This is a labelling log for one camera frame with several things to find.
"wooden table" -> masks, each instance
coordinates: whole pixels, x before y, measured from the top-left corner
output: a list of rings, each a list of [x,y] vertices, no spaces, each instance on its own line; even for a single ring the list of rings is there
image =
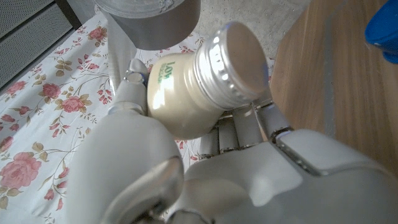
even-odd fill
[[[282,39],[271,92],[295,129],[320,131],[398,176],[398,65],[364,38],[386,0],[313,0]]]

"blue object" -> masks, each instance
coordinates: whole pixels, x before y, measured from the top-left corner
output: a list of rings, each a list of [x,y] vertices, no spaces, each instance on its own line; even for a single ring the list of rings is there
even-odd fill
[[[365,38],[383,50],[387,61],[398,63],[398,0],[389,0],[378,10],[366,27]]]

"fabric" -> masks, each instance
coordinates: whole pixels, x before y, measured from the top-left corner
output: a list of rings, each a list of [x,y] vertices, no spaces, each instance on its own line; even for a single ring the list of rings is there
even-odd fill
[[[113,100],[107,24],[99,12],[0,96],[1,223],[67,223],[70,161]],[[194,52],[203,41],[191,34],[136,57],[150,70],[159,57]],[[176,143],[185,170],[198,162],[199,139]]]

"gray floor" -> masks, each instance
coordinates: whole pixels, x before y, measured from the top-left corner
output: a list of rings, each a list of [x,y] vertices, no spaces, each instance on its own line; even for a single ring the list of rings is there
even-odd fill
[[[94,16],[92,0],[67,0],[81,23]],[[228,21],[246,24],[260,40],[268,57],[311,0],[201,0],[195,32],[211,35]]]

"bottle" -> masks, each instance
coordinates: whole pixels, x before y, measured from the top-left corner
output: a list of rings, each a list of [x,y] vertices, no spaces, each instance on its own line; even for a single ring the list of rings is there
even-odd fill
[[[208,133],[224,111],[260,97],[267,62],[254,34],[230,22],[194,54],[170,54],[152,67],[148,82],[149,116],[176,139]]]

